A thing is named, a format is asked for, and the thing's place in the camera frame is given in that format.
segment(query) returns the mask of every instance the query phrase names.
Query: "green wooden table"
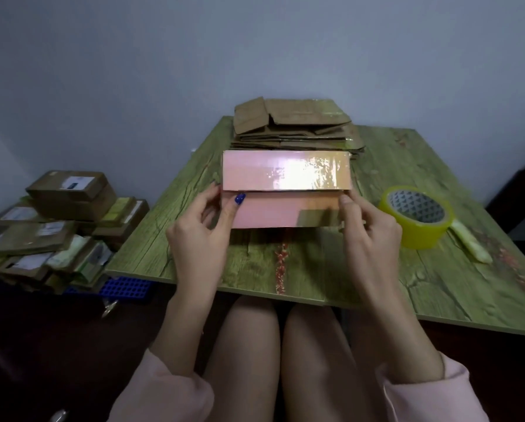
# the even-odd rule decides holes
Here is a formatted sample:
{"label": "green wooden table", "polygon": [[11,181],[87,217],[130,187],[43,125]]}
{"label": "green wooden table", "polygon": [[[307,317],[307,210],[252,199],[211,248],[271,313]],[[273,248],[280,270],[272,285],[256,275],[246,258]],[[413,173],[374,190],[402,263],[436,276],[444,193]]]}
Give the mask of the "green wooden table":
{"label": "green wooden table", "polygon": [[[232,117],[224,117],[108,264],[112,276],[174,283],[165,229],[220,178]],[[358,126],[365,153],[351,162],[360,193],[377,203],[393,185],[447,199],[493,257],[476,263],[451,232],[434,249],[400,251],[399,282],[420,319],[525,334],[525,257],[412,129]],[[283,280],[283,291],[277,285]],[[336,228],[233,230],[221,290],[316,305],[354,307]]]}

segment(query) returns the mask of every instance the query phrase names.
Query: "hand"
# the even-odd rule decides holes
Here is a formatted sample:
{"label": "hand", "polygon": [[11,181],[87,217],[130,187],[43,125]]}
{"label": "hand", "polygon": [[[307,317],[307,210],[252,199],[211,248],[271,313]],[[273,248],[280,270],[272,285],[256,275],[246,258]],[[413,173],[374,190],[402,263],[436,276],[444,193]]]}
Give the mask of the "hand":
{"label": "hand", "polygon": [[228,201],[216,227],[210,230],[220,209],[220,194],[221,186],[212,183],[167,228],[167,240],[176,266],[177,292],[189,298],[211,302],[224,270],[231,225],[245,194]]}
{"label": "hand", "polygon": [[354,190],[339,198],[339,208],[346,260],[357,290],[368,299],[399,294],[401,226]]}

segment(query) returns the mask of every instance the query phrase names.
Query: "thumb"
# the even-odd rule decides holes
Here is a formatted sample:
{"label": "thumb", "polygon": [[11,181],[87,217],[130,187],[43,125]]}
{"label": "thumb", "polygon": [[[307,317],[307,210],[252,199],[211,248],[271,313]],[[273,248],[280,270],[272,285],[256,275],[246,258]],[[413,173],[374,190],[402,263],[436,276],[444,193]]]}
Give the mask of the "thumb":
{"label": "thumb", "polygon": [[214,228],[217,234],[224,234],[229,236],[231,233],[231,227],[233,226],[233,220],[239,209],[239,205],[243,203],[245,194],[238,194],[235,198],[230,198],[227,203],[221,209],[220,219],[217,221],[217,225]]}
{"label": "thumb", "polygon": [[345,221],[345,234],[351,239],[368,237],[362,222],[362,209],[348,195],[341,195],[338,199],[338,208],[341,220]]}

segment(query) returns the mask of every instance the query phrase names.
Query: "dark floor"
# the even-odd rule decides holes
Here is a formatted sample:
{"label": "dark floor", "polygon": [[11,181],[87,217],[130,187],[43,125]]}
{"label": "dark floor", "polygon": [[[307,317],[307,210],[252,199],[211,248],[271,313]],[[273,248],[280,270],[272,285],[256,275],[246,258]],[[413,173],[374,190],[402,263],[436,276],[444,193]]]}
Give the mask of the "dark floor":
{"label": "dark floor", "polygon": [[[173,286],[101,319],[96,297],[0,292],[0,421],[104,421],[159,329]],[[198,355],[201,372],[235,295],[218,293]],[[283,319],[289,304],[277,306]],[[424,322],[435,346],[471,372],[493,422],[525,420],[525,336]]]}

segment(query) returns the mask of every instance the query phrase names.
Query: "blue plastic crate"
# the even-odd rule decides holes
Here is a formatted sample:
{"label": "blue plastic crate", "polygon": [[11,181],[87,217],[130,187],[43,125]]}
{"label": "blue plastic crate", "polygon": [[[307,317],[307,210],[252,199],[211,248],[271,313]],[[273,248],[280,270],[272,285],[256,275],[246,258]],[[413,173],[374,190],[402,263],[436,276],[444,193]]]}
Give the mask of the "blue plastic crate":
{"label": "blue plastic crate", "polygon": [[[116,299],[145,299],[152,283],[153,281],[142,280],[140,278],[118,277],[117,280],[111,278],[104,283],[104,286],[102,286],[102,289],[98,292],[98,296]],[[79,292],[74,287],[69,287],[65,293],[88,294],[88,292]]]}

